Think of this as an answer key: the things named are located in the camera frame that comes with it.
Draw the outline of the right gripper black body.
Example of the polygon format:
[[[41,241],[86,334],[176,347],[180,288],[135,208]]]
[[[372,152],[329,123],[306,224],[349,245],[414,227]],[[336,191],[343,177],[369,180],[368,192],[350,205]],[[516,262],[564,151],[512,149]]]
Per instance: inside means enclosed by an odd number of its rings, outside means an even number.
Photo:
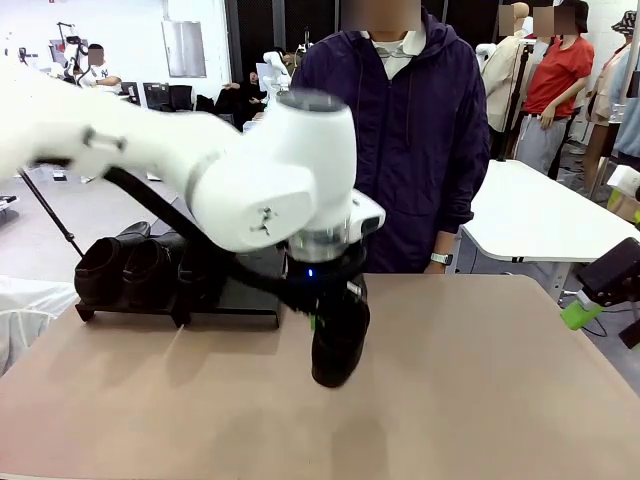
[[[629,237],[582,268],[577,278],[586,296],[600,306],[639,301],[639,241]]]

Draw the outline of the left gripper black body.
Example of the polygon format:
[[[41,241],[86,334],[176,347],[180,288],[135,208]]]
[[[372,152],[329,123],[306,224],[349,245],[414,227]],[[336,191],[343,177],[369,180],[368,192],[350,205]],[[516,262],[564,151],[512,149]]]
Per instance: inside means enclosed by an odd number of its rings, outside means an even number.
[[[307,313],[313,299],[322,298],[325,310],[340,305],[346,299],[346,283],[364,279],[366,249],[347,249],[340,257],[328,262],[310,263],[285,255],[284,279],[292,310]]]

